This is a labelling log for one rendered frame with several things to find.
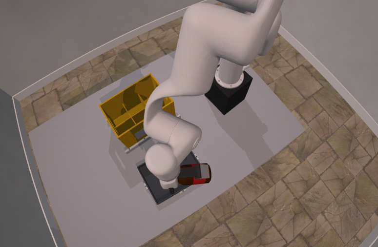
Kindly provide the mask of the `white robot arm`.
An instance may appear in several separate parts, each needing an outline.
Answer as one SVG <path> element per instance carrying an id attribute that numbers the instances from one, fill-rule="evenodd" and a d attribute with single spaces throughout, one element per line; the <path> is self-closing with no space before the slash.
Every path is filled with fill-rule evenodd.
<path id="1" fill-rule="evenodd" d="M 214 77 L 224 88 L 238 87 L 249 64 L 270 51 L 281 25 L 283 0 L 217 1 L 223 6 L 196 3 L 186 10 L 171 76 L 154 89 L 145 107 L 144 131 L 161 142 L 147 151 L 145 162 L 161 181 L 210 178 L 208 165 L 180 168 L 202 130 L 164 111 L 164 98 L 206 94 Z"/>

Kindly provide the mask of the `yellow storage crate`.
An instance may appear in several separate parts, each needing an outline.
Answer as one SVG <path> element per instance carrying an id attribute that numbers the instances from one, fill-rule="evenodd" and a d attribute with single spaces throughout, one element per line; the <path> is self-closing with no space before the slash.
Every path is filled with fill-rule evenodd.
<path id="1" fill-rule="evenodd" d="M 117 138 L 127 148 L 147 136 L 144 131 L 145 106 L 142 103 L 146 105 L 157 86 L 155 82 L 142 78 L 99 105 Z M 164 98 L 162 109 L 175 116 L 170 97 Z"/>

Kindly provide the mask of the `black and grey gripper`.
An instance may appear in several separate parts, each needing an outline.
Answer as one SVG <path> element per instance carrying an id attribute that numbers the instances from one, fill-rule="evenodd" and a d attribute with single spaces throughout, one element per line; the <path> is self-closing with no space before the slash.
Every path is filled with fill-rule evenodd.
<path id="1" fill-rule="evenodd" d="M 168 182 L 160 180 L 160 184 L 161 184 L 162 188 L 163 189 L 168 189 L 169 188 L 170 194 L 174 194 L 174 188 L 178 187 L 178 185 L 177 185 L 178 183 L 177 182 L 178 182 L 177 177 L 174 180 L 168 181 Z"/>

